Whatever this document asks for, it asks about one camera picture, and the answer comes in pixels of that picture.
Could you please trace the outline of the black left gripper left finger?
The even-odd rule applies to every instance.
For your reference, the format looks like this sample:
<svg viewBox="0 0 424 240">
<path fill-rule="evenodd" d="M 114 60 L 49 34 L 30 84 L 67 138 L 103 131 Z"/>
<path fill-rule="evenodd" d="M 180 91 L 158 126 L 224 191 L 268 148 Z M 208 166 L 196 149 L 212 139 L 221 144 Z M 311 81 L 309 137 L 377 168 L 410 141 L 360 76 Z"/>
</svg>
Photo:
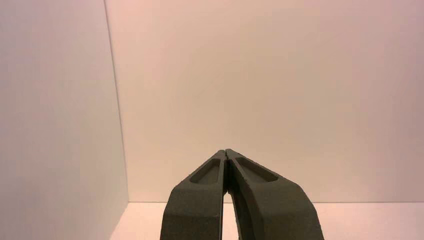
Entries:
<svg viewBox="0 0 424 240">
<path fill-rule="evenodd" d="M 226 152 L 218 150 L 172 189 L 162 216 L 160 239 L 222 239 L 228 189 L 226 160 Z"/>
</svg>

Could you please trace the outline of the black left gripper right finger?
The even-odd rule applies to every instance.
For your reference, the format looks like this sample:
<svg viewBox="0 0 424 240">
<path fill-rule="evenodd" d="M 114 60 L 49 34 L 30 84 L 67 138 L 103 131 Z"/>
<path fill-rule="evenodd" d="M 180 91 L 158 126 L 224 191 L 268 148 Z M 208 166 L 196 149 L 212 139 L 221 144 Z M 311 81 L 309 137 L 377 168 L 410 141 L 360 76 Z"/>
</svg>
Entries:
<svg viewBox="0 0 424 240">
<path fill-rule="evenodd" d="M 324 239 L 317 211 L 297 183 L 230 148 L 226 156 L 239 239 Z"/>
</svg>

